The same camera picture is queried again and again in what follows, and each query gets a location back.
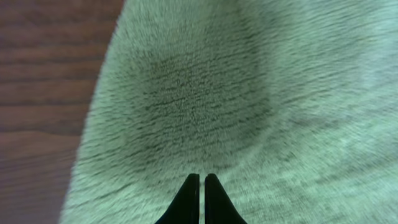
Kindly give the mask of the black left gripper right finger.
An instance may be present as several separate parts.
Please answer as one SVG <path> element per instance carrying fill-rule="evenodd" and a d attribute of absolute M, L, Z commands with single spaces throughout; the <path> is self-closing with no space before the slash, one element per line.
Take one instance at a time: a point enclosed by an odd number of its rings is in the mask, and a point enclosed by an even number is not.
<path fill-rule="evenodd" d="M 247 224 L 215 174 L 208 174 L 205 178 L 205 223 Z"/>

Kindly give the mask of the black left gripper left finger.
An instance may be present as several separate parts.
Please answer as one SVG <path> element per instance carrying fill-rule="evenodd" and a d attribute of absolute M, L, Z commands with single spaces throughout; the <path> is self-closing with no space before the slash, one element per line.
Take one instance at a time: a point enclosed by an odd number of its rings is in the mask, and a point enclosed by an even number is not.
<path fill-rule="evenodd" d="M 199 224 L 200 176 L 189 174 L 164 214 L 155 224 Z"/>

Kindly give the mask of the light green cloth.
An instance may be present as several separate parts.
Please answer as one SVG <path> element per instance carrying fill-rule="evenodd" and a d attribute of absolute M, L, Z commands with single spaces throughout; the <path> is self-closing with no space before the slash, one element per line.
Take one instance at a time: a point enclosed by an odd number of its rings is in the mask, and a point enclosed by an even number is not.
<path fill-rule="evenodd" d="M 126 1 L 61 223 L 215 173 L 249 223 L 397 222 L 397 2 Z"/>

